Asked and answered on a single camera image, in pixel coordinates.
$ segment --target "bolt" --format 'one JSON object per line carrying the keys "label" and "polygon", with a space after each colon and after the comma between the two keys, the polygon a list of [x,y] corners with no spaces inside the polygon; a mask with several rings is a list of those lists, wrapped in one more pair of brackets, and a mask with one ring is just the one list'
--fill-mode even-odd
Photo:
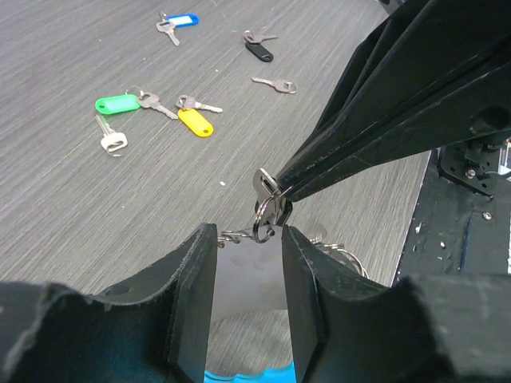
{"label": "bolt", "polygon": [[473,170],[473,169],[469,169],[465,172],[465,176],[466,178],[468,178],[469,180],[471,180],[472,178],[474,178],[476,176],[476,171]]}

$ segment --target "yellow key tag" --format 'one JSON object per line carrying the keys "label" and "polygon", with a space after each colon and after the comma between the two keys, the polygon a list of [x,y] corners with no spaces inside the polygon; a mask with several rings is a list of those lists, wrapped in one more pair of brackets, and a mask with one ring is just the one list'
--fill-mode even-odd
{"label": "yellow key tag", "polygon": [[213,125],[195,109],[179,109],[177,116],[197,136],[209,137],[213,134]]}

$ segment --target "silver key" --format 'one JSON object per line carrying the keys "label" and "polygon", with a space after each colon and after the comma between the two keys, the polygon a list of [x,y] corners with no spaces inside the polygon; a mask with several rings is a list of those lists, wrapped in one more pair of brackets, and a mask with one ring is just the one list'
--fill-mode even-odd
{"label": "silver key", "polygon": [[162,32],[164,34],[167,34],[175,46],[179,46],[179,40],[177,40],[176,35],[174,34],[174,29],[176,26],[173,22],[157,22],[156,23],[156,29],[158,32]]}
{"label": "silver key", "polygon": [[260,44],[263,41],[275,40],[276,38],[279,37],[275,36],[274,34],[269,34],[267,36],[259,36],[257,34],[253,34],[250,30],[245,30],[243,32],[243,38],[245,39],[245,41],[250,42],[251,44]]}
{"label": "silver key", "polygon": [[277,92],[281,93],[296,93],[297,87],[294,83],[285,80],[264,80],[263,78],[251,77],[252,81],[259,82],[260,84],[270,85]]}
{"label": "silver key", "polygon": [[154,93],[143,92],[142,96],[137,98],[137,101],[142,108],[157,110],[173,120],[177,120],[179,118],[176,114],[162,106],[160,104],[160,98]]}
{"label": "silver key", "polygon": [[222,113],[224,111],[222,108],[201,104],[200,102],[197,102],[195,97],[186,95],[179,96],[176,106],[180,109],[203,109],[214,113]]}
{"label": "silver key", "polygon": [[109,123],[106,122],[103,116],[97,114],[95,118],[101,130],[103,131],[103,138],[101,139],[101,146],[103,149],[106,150],[106,152],[111,156],[122,156],[122,154],[114,154],[114,152],[128,146],[128,139],[126,138],[125,134],[116,132],[110,128]]}
{"label": "silver key", "polygon": [[161,21],[163,21],[163,22],[166,22],[166,21],[167,21],[167,14],[166,14],[166,13],[164,13],[164,11],[163,11],[163,10],[161,10],[160,12],[158,12],[158,15],[160,16]]}

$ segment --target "table surface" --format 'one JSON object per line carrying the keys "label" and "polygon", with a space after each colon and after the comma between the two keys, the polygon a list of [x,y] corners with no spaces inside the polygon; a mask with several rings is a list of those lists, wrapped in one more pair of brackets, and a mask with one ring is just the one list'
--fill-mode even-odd
{"label": "table surface", "polygon": [[[386,16],[373,0],[0,0],[0,276],[64,282],[97,293],[158,260],[201,222],[249,227],[257,168],[276,174],[314,128],[351,54]],[[175,47],[158,11],[194,13]],[[242,33],[265,42],[252,56]],[[283,78],[293,95],[254,84]],[[174,109],[181,94],[204,112],[206,139],[139,110],[108,116],[126,134],[119,158],[100,146],[94,101],[137,85]],[[321,228],[370,276],[389,284],[426,155],[372,168],[295,205],[290,224]],[[286,314],[247,314],[213,326],[208,368],[254,373],[290,356]]]}

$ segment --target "black key tag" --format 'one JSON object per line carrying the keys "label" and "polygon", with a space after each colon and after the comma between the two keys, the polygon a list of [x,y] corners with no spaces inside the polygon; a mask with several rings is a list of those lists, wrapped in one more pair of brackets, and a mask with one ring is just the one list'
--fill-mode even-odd
{"label": "black key tag", "polygon": [[250,42],[246,41],[245,46],[254,54],[254,56],[259,58],[261,61],[273,61],[273,54],[271,54],[271,52],[264,48],[261,44],[251,44]]}

